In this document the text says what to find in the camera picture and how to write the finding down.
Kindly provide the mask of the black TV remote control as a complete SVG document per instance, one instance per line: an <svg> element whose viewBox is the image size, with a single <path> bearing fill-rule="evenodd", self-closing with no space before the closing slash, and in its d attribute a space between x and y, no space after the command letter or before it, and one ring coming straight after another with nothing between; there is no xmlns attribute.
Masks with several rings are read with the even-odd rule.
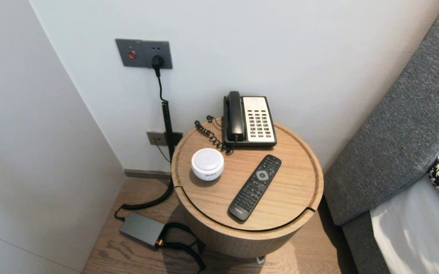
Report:
<svg viewBox="0 0 439 274"><path fill-rule="evenodd" d="M282 161L273 155L261 160L228 208L234 219L244 222L250 217L281 165Z"/></svg>

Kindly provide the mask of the black telephone handset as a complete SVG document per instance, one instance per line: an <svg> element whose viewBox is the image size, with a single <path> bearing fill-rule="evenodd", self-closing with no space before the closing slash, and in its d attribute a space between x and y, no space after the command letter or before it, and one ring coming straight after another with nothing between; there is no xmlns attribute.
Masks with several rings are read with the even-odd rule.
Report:
<svg viewBox="0 0 439 274"><path fill-rule="evenodd" d="M225 101L227 139L231 141L244 141L243 111L239 92L231 91Z"/></svg>

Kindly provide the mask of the white round smart speaker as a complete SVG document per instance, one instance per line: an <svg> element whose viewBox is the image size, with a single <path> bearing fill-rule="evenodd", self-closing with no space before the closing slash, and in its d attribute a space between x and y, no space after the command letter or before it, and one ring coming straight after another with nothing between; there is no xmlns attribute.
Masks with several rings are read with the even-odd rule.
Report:
<svg viewBox="0 0 439 274"><path fill-rule="evenodd" d="M224 156L212 148L203 148L196 151L191 159L194 175L205 182L218 179L225 166Z"/></svg>

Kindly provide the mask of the black and cream telephone base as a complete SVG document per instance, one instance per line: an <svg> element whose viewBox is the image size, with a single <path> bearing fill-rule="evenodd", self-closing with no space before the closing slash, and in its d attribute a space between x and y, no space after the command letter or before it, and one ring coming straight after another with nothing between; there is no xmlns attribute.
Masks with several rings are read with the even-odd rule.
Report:
<svg viewBox="0 0 439 274"><path fill-rule="evenodd" d="M227 139L226 97L223 99L222 141L234 148L270 148L277 145L274 122L265 96L241 96L244 141Z"/></svg>

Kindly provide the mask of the thin black phone line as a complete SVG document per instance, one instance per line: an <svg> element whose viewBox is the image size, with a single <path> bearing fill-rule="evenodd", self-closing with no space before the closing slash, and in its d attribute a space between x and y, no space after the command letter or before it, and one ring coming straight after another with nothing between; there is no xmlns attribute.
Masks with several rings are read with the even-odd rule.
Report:
<svg viewBox="0 0 439 274"><path fill-rule="evenodd" d="M164 154L164 152L162 151L162 149L160 148L160 146L159 146L157 143L155 143L155 145L156 145L157 149L160 151L161 155L164 157L164 159L165 159L168 163L171 163L171 160L170 160L170 159Z"/></svg>

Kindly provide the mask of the round wooden nightstand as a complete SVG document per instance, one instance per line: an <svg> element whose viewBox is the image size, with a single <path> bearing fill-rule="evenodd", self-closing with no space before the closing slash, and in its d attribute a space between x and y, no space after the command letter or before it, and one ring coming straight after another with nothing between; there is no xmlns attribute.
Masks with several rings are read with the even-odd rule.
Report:
<svg viewBox="0 0 439 274"><path fill-rule="evenodd" d="M323 173L311 148L287 127L275 124L277 145L273 148L235 148L224 156L221 176L210 182L198 179L192 170L193 154L215 146L196 128L179 142L172 159L174 187L181 186L189 201L207 218L227 228L267 232L293 222L306 210L316 211L323 194ZM249 219L240 222L228 207L251 173L266 155L282 161L279 171Z"/></svg>

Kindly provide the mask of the grey wooden baseboard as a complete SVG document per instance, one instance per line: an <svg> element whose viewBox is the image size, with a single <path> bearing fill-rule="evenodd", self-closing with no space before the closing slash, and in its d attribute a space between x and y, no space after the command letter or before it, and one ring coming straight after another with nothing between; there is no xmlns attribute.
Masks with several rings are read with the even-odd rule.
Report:
<svg viewBox="0 0 439 274"><path fill-rule="evenodd" d="M124 169L124 174L129 178L146 178L146 179L160 179L169 180L171 178L170 172L160 170L136 170Z"/></svg>

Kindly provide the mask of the black power plug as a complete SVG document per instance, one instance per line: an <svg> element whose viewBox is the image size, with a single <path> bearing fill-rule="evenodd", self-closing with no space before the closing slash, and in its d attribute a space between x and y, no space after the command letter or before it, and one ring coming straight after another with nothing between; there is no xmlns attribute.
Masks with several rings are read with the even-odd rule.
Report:
<svg viewBox="0 0 439 274"><path fill-rule="evenodd" d="M155 71L157 78L161 77L161 69L164 66L164 63L164 59L158 54L152 58L152 68Z"/></svg>

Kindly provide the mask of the grey power adapter box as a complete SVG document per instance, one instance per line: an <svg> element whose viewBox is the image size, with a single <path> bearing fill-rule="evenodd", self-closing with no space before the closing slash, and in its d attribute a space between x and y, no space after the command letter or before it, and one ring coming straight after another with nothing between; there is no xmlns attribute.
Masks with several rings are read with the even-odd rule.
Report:
<svg viewBox="0 0 439 274"><path fill-rule="evenodd" d="M164 227L164 223L137 213L130 213L125 218L119 232L143 244L155 247Z"/></svg>

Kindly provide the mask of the grey upholstered headboard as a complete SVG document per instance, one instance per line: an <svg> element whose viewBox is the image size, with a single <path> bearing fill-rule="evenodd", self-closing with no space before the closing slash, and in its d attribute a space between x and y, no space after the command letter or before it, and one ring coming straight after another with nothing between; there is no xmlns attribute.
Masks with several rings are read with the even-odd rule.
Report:
<svg viewBox="0 0 439 274"><path fill-rule="evenodd" d="M324 177L336 225L417 182L439 155L439 14Z"/></svg>

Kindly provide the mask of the grey upholstered bed base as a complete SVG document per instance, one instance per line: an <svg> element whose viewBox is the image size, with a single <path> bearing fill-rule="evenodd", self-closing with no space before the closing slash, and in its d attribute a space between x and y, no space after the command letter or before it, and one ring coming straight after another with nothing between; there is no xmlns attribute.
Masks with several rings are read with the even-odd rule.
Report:
<svg viewBox="0 0 439 274"><path fill-rule="evenodd" d="M359 274L391 274L376 243L370 212L342 225Z"/></svg>

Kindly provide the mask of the white bed sheet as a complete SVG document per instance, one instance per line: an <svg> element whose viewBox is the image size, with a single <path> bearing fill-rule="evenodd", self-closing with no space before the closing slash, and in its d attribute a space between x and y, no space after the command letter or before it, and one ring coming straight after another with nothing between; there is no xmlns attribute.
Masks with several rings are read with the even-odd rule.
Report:
<svg viewBox="0 0 439 274"><path fill-rule="evenodd" d="M428 176L370 210L391 274L439 274L439 193Z"/></svg>

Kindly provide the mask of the beige wall data socket plate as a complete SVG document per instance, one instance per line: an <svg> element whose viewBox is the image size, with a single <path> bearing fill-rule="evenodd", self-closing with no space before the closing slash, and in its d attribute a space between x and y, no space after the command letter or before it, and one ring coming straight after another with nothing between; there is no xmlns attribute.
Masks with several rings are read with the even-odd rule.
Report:
<svg viewBox="0 0 439 274"><path fill-rule="evenodd" d="M166 131L159 132L159 131L148 131L146 132L148 136L148 140L151 145L157 145L157 146L168 146L169 145L169 139L167 137ZM178 143L183 138L182 132L176 132L174 131L173 134L173 145L177 146Z"/></svg>

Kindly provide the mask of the grey wall socket panel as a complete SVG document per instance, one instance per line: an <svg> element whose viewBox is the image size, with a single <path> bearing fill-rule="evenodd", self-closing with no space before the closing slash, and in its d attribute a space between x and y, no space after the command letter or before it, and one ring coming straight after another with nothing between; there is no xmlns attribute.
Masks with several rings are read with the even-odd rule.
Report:
<svg viewBox="0 0 439 274"><path fill-rule="evenodd" d="M162 69L173 69L168 41L117 38L115 42L125 67L152 69L153 57L160 56L164 59Z"/></svg>

